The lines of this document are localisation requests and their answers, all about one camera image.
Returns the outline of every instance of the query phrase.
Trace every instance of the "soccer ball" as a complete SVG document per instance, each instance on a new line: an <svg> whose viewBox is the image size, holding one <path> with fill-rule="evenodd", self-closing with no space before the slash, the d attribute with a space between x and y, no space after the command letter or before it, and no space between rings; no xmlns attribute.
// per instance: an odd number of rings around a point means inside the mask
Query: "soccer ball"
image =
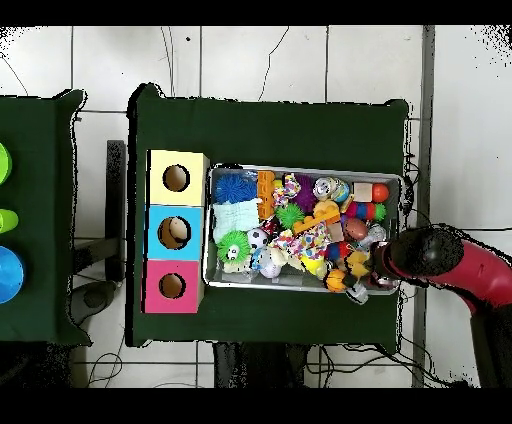
<svg viewBox="0 0 512 424"><path fill-rule="evenodd" d="M249 239L251 249L259 249L260 247L266 246L268 241L267 233L260 228L247 231L247 238Z"/></svg>

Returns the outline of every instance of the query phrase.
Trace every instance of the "yellow toy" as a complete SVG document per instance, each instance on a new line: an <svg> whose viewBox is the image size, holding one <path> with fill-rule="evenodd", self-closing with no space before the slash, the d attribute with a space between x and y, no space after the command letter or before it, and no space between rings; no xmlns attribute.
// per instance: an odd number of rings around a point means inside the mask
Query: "yellow toy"
<svg viewBox="0 0 512 424"><path fill-rule="evenodd" d="M302 255L300 257L300 261L304 267L319 280L323 280L327 275L327 264L325 263L324 258L310 259L307 256Z"/></svg>

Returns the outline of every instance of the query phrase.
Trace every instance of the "wooden block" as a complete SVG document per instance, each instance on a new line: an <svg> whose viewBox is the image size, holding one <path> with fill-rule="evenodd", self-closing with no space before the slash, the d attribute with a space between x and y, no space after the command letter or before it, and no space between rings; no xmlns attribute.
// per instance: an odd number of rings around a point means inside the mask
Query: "wooden block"
<svg viewBox="0 0 512 424"><path fill-rule="evenodd" d="M203 228L204 209L201 207L150 205L148 259L201 260ZM178 237L186 242L176 241Z"/></svg>
<svg viewBox="0 0 512 424"><path fill-rule="evenodd" d="M202 153L151 150L149 198L154 205L204 206L209 160Z"/></svg>
<svg viewBox="0 0 512 424"><path fill-rule="evenodd" d="M371 202L372 186L371 183L354 183L354 202Z"/></svg>
<svg viewBox="0 0 512 424"><path fill-rule="evenodd" d="M145 287L144 313L197 313L204 293L200 262L148 260Z"/></svg>

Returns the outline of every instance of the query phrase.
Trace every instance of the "yellow box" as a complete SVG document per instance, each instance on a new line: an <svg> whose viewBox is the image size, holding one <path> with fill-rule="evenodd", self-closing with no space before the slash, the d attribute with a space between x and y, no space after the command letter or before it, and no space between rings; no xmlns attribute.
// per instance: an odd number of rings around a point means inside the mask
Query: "yellow box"
<svg viewBox="0 0 512 424"><path fill-rule="evenodd" d="M146 172L150 177L151 204L204 206L206 173L210 164L206 156L169 150L150 150L148 155L150 169L146 158Z"/></svg>

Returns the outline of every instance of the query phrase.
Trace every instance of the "green table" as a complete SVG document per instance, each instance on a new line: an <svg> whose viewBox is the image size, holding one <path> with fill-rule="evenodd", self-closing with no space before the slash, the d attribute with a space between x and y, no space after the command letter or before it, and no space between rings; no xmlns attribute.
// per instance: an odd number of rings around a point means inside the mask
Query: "green table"
<svg viewBox="0 0 512 424"><path fill-rule="evenodd" d="M166 99L152 84L129 102L127 343L153 340L381 343L395 352L397 295L346 296L206 287L199 313L140 312L145 153L204 153L213 163L402 174L403 100L386 105Z"/></svg>
<svg viewBox="0 0 512 424"><path fill-rule="evenodd" d="M0 208L15 211L14 230L0 245L25 265L25 283L0 305L0 340L90 344L68 317L72 282L72 117L83 101L79 90L53 99L0 97L0 142L13 170L0 186Z"/></svg>

